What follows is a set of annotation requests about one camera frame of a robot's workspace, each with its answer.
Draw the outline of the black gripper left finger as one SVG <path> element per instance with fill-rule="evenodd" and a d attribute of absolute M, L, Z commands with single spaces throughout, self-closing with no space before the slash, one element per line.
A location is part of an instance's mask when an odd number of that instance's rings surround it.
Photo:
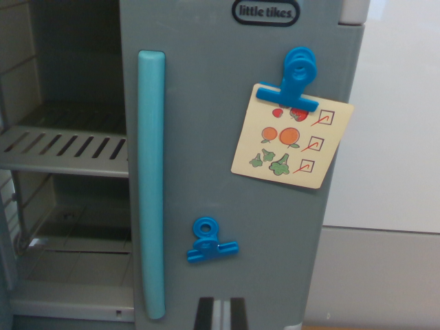
<path fill-rule="evenodd" d="M 214 297 L 201 297 L 197 305 L 194 330 L 221 329 L 221 301 Z"/>

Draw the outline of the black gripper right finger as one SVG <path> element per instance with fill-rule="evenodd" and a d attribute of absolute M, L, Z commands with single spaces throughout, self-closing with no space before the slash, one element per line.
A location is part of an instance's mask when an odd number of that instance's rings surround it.
<path fill-rule="evenodd" d="M 248 317 L 244 298 L 231 298 L 223 302 L 223 330 L 248 330 Z"/>

